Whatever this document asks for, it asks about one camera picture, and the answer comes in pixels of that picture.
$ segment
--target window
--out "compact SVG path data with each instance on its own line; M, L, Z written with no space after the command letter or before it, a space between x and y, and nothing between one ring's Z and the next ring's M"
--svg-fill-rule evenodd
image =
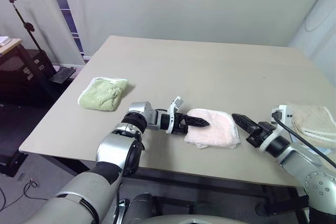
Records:
M57 0L60 10L62 11L63 17L66 20L68 27L71 31L72 37L80 51L80 54L84 56L83 47L78 36L75 22L73 21L72 14L68 5L67 0Z

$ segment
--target curtain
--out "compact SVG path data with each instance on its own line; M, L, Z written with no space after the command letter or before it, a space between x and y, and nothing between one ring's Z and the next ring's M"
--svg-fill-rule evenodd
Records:
M16 7L25 22L34 25L34 37L53 63L84 65L56 0L17 0ZM0 34L23 39L27 49L37 49L14 8L0 0Z
M288 46L302 50L336 86L336 0L317 0Z
M68 0L86 56L109 35L285 46L315 0Z

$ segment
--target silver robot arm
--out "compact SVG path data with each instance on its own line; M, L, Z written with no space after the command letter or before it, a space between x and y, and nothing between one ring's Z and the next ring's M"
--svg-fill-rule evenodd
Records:
M177 97L167 111L152 109L149 102L132 103L121 123L101 142L96 166L73 178L56 196L25 224L99 224L107 214L121 183L139 167L142 134L146 128L185 134L188 125L207 126L208 122L177 113L182 99Z
M276 109L278 118L291 126L290 107L280 105ZM298 143L291 143L280 134L280 125L274 127L267 122L258 124L245 115L232 114L237 125L247 131L246 139L261 152L268 152L290 175L302 183L309 196L310 223L335 223L336 220L336 173L326 168L319 157Z

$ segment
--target towel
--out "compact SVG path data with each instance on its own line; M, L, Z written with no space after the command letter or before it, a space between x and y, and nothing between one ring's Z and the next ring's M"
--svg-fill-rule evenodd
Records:
M203 118L210 125L207 127L188 127L184 137L187 143L195 144L198 148L208 146L235 148L240 143L236 124L231 115L222 111L193 109L189 116Z
M78 104L85 109L112 111L116 108L127 79L96 77L78 98Z
M326 107L291 105L293 130L315 147L336 148L336 123Z

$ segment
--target beige table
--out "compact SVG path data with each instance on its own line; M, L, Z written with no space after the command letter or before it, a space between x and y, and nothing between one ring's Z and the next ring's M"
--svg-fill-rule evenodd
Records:
M0 47L0 57L8 53L10 50L19 45L21 42L22 39L12 39L9 43Z
M114 112L77 104L93 77L127 78ZM320 104L335 111L335 89L292 48L111 36L21 145L21 152L94 161L100 141L131 102L167 108L180 95L182 111L207 108L269 121L273 105ZM254 149L239 129L235 149L198 149L182 136L145 132L140 166L245 182L298 186L275 160Z

